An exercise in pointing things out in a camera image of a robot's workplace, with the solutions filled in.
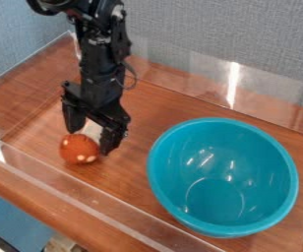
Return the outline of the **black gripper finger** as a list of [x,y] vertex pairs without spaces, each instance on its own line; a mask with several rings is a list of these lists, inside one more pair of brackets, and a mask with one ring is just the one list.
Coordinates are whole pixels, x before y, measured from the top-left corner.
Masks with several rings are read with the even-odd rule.
[[68,132],[74,134],[85,127],[86,113],[84,109],[68,99],[62,100],[62,113]]
[[101,154],[108,156],[118,148],[122,139],[126,137],[126,126],[105,126],[101,133]]

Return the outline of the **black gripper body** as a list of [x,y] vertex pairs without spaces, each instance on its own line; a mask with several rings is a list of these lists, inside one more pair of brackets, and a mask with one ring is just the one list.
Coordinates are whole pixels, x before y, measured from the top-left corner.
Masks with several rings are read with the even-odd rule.
[[114,62],[110,45],[100,40],[84,38],[80,61],[81,83],[62,84],[64,96],[86,113],[104,129],[105,126],[125,125],[130,117],[120,99],[124,91],[125,66]]

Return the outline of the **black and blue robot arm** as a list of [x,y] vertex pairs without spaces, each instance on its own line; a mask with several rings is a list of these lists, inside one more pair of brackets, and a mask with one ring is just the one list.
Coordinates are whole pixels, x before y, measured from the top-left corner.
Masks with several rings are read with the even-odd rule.
[[88,121],[101,126],[101,154],[118,148],[128,134],[130,116],[121,106],[122,92],[132,90],[125,74],[132,41],[126,33],[122,0],[26,0],[43,16],[66,15],[74,25],[81,50],[78,84],[62,83],[62,111],[68,131],[78,132]]

